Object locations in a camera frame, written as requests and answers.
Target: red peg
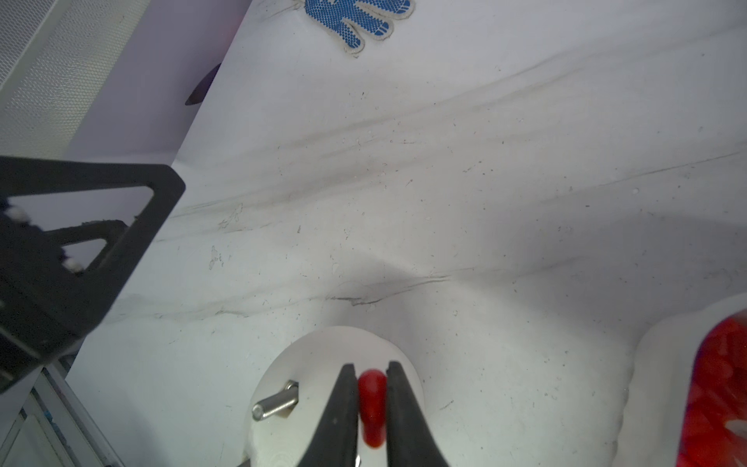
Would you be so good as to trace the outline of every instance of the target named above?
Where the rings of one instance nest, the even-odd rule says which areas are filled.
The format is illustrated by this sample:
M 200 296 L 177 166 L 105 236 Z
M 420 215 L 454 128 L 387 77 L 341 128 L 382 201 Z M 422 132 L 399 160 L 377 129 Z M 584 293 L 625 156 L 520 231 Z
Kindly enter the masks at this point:
M 386 441 L 386 375 L 366 370 L 358 378 L 359 412 L 363 423 L 363 441 L 378 448 Z

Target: blue dotted glove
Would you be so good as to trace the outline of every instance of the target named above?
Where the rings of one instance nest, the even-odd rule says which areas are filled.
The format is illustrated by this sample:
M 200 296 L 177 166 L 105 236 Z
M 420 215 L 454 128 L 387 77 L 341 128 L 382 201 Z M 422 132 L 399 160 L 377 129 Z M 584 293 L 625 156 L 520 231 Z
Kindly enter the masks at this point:
M 376 40 L 386 39 L 394 29 L 392 20 L 410 16 L 415 0 L 306 0 L 304 8 L 343 40 L 345 50 L 357 54 L 364 45 L 357 31 L 364 30 Z

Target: metal bolt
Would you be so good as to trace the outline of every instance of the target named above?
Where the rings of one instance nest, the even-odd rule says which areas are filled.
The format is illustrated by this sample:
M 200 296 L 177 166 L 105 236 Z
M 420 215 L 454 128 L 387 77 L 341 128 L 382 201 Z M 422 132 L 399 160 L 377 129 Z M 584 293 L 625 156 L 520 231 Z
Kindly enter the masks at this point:
M 291 409 L 298 403 L 298 382 L 290 380 L 281 392 L 260 400 L 252 407 L 252 418 L 255 421 L 265 420 L 276 413 Z

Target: metal grille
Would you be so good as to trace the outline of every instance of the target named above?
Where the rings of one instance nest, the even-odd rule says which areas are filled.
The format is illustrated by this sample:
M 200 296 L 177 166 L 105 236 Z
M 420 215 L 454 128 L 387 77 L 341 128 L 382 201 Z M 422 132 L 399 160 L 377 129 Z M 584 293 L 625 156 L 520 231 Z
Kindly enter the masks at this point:
M 25 1 L 48 0 L 0 4 L 6 8 L 6 2 L 18 6 Z M 63 155 L 149 0 L 68 2 L 23 75 L 0 92 L 0 154 Z M 22 9 L 13 14 L 22 15 Z M 9 33 L 0 29 L 0 42 Z
M 55 0 L 0 1 L 0 86 L 54 3 Z

